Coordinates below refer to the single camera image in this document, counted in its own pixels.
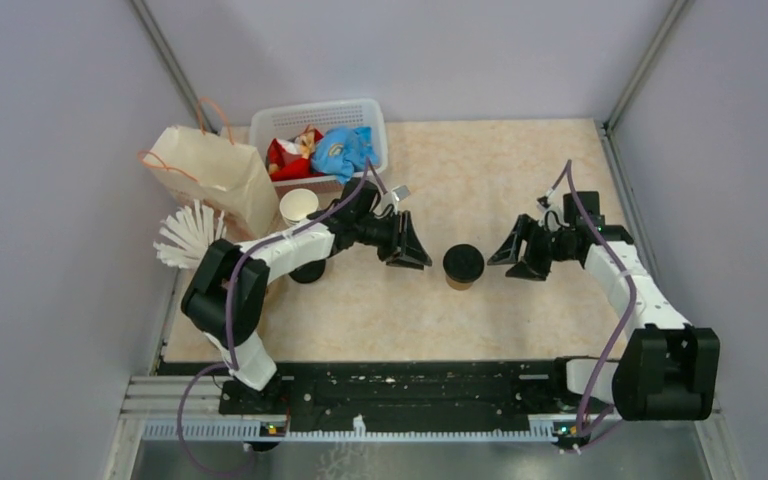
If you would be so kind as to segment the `black cup lid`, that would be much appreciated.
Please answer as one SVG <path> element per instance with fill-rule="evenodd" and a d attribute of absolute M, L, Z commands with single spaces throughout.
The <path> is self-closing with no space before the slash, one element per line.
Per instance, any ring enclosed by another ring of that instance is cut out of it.
<path fill-rule="evenodd" d="M 471 244 L 457 244 L 449 248 L 443 257 L 446 276 L 463 280 L 476 278 L 484 273 L 485 260 L 482 253 Z"/>

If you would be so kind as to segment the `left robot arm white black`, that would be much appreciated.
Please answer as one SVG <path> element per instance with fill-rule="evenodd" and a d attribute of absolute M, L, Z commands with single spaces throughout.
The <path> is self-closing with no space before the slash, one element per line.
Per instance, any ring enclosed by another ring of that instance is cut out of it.
<path fill-rule="evenodd" d="M 257 241 L 211 243 L 185 290 L 180 309 L 220 352 L 221 367 L 244 385 L 243 401 L 257 413 L 279 404 L 275 361 L 257 332 L 267 289 L 275 280 L 362 244 L 391 267 L 432 266 L 392 194 L 365 178 L 352 178 L 339 201 L 294 227 Z"/>

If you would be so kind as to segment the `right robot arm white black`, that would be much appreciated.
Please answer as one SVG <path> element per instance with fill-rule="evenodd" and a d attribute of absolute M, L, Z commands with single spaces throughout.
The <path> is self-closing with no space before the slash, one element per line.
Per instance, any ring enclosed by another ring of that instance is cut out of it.
<path fill-rule="evenodd" d="M 695 327 L 663 295 L 622 225 L 610 225 L 596 191 L 566 193 L 561 205 L 541 198 L 541 220 L 521 214 L 488 265 L 508 278 L 544 281 L 553 264 L 575 261 L 619 317 L 626 347 L 617 360 L 561 359 L 546 385 L 549 404 L 572 412 L 597 399 L 629 421 L 698 421 L 714 408 L 721 343 Z"/>

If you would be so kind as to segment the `brown paper coffee cup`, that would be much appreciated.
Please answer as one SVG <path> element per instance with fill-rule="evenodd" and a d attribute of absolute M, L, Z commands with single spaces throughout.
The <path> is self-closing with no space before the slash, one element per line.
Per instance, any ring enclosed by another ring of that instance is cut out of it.
<path fill-rule="evenodd" d="M 451 276 L 446 276 L 446 283 L 447 285 L 457 291 L 464 291 L 468 290 L 472 287 L 472 285 L 475 283 L 476 278 L 469 278 L 466 280 L 455 278 Z"/>

